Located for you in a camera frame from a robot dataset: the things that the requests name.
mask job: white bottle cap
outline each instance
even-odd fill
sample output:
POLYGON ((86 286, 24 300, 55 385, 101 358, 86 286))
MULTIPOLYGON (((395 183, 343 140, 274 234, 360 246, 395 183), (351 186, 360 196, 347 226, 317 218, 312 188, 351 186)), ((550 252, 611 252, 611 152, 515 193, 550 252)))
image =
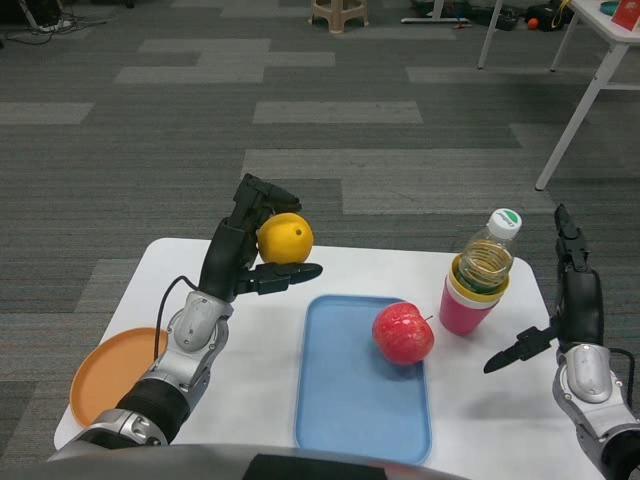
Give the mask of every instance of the white bottle cap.
POLYGON ((522 226, 522 218, 513 210, 499 208, 491 214, 487 228, 491 235, 502 240, 511 240, 522 226))

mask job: plastic bottle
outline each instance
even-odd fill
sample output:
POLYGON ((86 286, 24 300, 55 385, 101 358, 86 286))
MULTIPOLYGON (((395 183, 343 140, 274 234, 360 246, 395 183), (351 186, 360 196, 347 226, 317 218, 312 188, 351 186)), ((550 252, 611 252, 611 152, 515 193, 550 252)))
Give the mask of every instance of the plastic bottle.
POLYGON ((473 293, 494 293, 509 275, 514 240, 521 226, 522 219, 513 210, 493 212, 487 226, 471 237, 462 252, 458 282, 473 293))

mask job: black cable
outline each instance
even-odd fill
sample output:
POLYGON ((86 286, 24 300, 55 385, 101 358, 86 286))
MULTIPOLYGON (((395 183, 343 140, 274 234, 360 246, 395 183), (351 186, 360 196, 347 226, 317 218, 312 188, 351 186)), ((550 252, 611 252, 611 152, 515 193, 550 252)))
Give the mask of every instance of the black cable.
POLYGON ((164 304, 167 302, 167 298, 169 297, 169 294, 171 293, 171 290, 173 290, 173 287, 175 287, 180 281, 183 281, 184 283, 189 285, 189 287, 192 290, 197 290, 198 289, 198 287, 196 287, 195 284, 191 280, 189 280, 184 275, 180 275, 173 282, 171 282, 171 285, 169 285, 169 288, 167 288, 167 291, 164 292, 164 295, 162 296, 162 301, 160 302, 160 308, 158 309, 158 319, 156 320, 156 339, 155 339, 155 344, 154 344, 154 347, 153 347, 153 361, 154 362, 158 359, 158 349, 160 347, 160 325, 162 323, 162 313, 164 312, 164 304))
POLYGON ((49 43, 54 35, 69 35, 71 33, 79 32, 94 25, 104 25, 105 23, 116 20, 117 18, 117 15, 101 17, 100 14, 79 16, 74 13, 73 6, 71 6, 71 13, 67 13, 64 11, 60 12, 60 17, 58 20, 58 25, 60 25, 59 28, 57 25, 49 25, 47 27, 41 28, 29 27, 26 29, 5 32, 4 38, 7 41, 22 43, 24 45, 44 45, 46 43, 49 43), (17 33, 18 35, 10 36, 11 33, 17 33), (34 37, 46 37, 46 39, 40 42, 30 42, 20 39, 21 37, 27 37, 29 35, 34 37))
POLYGON ((633 354, 624 348, 610 348, 611 353, 619 353, 629 359, 629 375, 627 380, 627 405, 633 408, 633 382, 636 376, 636 359, 633 354))

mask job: stacked cups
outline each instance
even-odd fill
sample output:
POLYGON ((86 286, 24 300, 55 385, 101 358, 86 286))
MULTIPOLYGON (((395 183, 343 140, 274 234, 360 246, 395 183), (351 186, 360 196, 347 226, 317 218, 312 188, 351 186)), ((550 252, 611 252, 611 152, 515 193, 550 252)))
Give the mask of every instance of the stacked cups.
POLYGON ((494 293, 489 295, 474 293, 463 287, 456 279, 459 263, 460 255, 453 260, 444 281, 440 302, 440 322, 456 335, 469 335, 500 301, 509 287, 509 278, 507 277, 494 293))

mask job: stool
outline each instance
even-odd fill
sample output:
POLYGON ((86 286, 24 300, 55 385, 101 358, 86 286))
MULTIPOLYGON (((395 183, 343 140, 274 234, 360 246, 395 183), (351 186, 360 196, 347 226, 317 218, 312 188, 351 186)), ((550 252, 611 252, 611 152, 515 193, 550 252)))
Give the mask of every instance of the stool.
POLYGON ((326 18, 331 33, 343 33, 344 22, 350 18, 362 17, 364 26, 369 25, 367 0, 356 0, 358 5, 352 8, 349 8, 349 2, 350 0, 311 0, 309 23, 312 24, 315 17, 326 18))

